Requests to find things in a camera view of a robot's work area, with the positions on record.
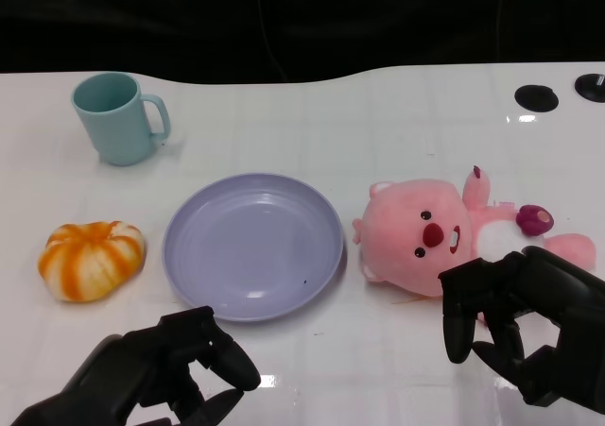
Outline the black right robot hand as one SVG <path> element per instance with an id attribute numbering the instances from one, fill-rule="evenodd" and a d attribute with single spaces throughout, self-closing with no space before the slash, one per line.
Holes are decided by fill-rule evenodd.
<path id="1" fill-rule="evenodd" d="M 496 373 L 501 425 L 576 425 L 574 410 L 530 413 L 557 400 L 604 412 L 604 282 L 540 247 L 497 262 L 475 259 L 440 274 L 451 362 L 474 353 Z M 517 318 L 536 313 L 559 330 L 526 354 Z"/>

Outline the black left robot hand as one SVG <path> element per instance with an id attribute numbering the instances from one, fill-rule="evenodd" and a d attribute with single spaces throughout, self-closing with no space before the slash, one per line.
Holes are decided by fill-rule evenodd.
<path id="1" fill-rule="evenodd" d="M 181 425 L 217 425 L 261 382 L 209 306 L 110 335 L 62 391 L 27 407 L 17 425 L 124 425 L 135 406 L 166 404 Z"/>

